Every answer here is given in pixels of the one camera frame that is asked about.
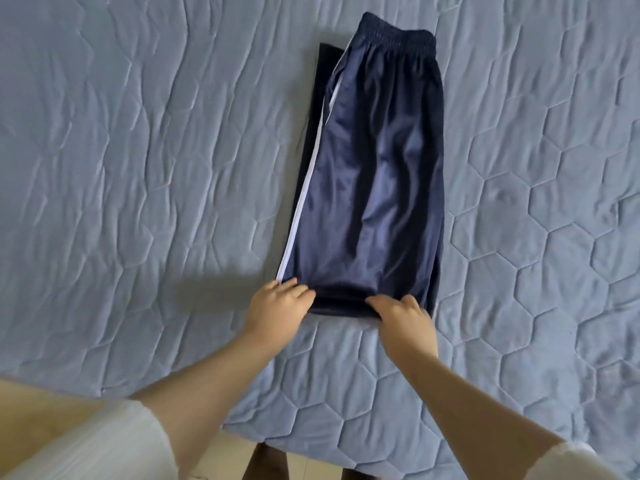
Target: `person's leg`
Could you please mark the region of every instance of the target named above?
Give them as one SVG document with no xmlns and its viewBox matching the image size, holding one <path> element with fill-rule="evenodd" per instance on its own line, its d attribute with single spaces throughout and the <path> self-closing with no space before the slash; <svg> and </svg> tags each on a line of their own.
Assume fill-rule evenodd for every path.
<svg viewBox="0 0 640 480">
<path fill-rule="evenodd" d="M 287 454 L 264 443 L 255 446 L 243 480 L 289 480 Z"/>
<path fill-rule="evenodd" d="M 348 468 L 342 469 L 342 480 L 379 480 L 378 477 L 372 477 L 366 473 L 357 472 Z"/>
</svg>

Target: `forearm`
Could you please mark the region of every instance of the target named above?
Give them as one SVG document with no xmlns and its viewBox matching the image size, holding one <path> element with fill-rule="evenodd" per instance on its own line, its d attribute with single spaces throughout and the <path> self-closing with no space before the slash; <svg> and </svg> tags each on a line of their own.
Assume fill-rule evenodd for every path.
<svg viewBox="0 0 640 480">
<path fill-rule="evenodd" d="M 156 416 L 185 478 L 231 407 L 267 366 L 274 352 L 241 335 L 215 354 L 133 396 Z"/>
<path fill-rule="evenodd" d="M 398 367 L 470 480 L 522 480 L 537 459 L 562 442 L 466 382 L 437 357 L 407 350 Z"/>
</svg>

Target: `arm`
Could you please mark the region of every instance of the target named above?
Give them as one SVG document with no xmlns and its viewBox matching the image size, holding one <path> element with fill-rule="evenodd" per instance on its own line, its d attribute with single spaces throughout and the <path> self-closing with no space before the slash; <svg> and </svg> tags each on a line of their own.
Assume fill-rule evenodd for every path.
<svg viewBox="0 0 640 480">
<path fill-rule="evenodd" d="M 389 358 L 427 405 L 470 480 L 523 479 L 562 439 L 508 409 L 438 359 L 431 318 L 415 298 L 368 298 Z"/>
<path fill-rule="evenodd" d="M 296 334 L 316 297 L 306 286 L 267 283 L 252 298 L 242 333 L 221 350 L 135 394 L 156 416 L 185 478 L 252 380 Z"/>
</svg>

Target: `floor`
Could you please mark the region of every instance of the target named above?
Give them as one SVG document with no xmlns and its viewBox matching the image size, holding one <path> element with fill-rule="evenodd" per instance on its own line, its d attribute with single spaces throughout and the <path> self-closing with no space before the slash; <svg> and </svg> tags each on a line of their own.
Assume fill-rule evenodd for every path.
<svg viewBox="0 0 640 480">
<path fill-rule="evenodd" d="M 81 423 L 98 401 L 54 394 L 0 379 L 0 477 L 54 438 Z M 220 432 L 193 474 L 209 480 L 240 480 L 255 443 Z M 287 453 L 291 480 L 339 480 L 342 469 Z"/>
</svg>

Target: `elastic waistband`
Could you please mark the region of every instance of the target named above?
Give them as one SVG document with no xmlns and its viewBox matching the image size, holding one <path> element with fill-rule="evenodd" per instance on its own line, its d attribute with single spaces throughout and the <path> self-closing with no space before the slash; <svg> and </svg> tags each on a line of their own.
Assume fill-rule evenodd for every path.
<svg viewBox="0 0 640 480">
<path fill-rule="evenodd" d="M 362 15 L 354 40 L 360 37 L 405 52 L 436 55 L 436 37 L 430 31 L 401 30 L 370 12 Z"/>
</svg>

